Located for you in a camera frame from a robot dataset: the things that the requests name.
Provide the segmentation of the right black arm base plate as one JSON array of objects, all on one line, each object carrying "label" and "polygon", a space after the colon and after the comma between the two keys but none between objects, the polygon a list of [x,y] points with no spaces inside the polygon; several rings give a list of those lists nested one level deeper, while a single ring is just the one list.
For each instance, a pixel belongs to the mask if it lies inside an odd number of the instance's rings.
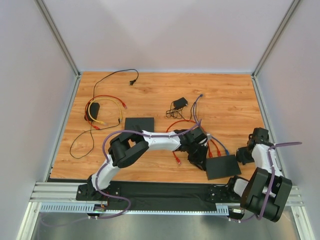
[{"label": "right black arm base plate", "polygon": [[227,185],[211,185],[208,188],[208,201],[212,203],[240,203],[241,197]]}]

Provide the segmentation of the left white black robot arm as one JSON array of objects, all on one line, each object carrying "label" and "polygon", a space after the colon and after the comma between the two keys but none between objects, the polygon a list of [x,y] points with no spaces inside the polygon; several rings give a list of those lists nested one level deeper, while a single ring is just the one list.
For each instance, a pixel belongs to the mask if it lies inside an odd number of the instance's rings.
[{"label": "left white black robot arm", "polygon": [[199,125],[171,132],[119,130],[102,143],[105,161],[87,180],[92,192],[105,190],[120,169],[133,165],[145,152],[167,150],[186,152],[188,161],[206,170],[209,136]]}]

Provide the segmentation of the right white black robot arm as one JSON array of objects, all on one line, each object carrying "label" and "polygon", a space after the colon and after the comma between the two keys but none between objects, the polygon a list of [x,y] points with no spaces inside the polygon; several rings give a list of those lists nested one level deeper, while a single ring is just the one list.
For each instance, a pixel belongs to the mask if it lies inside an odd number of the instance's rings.
[{"label": "right white black robot arm", "polygon": [[256,169],[249,180],[239,176],[229,179],[226,193],[230,200],[253,213],[257,219],[277,222],[285,208],[293,183],[283,176],[277,165],[276,148],[295,143],[272,143],[269,131],[258,127],[249,134],[247,145],[237,149],[235,159],[243,165],[255,163]]}]

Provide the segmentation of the black network switch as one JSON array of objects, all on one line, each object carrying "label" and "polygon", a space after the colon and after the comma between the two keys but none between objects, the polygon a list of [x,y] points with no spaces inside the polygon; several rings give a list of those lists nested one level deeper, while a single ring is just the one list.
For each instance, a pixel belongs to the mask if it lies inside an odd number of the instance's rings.
[{"label": "black network switch", "polygon": [[153,117],[126,117],[124,123],[125,130],[136,130],[139,127],[147,132],[155,131],[155,119]]},{"label": "black network switch", "polygon": [[232,177],[242,173],[234,154],[207,158],[205,166],[208,180]]}]

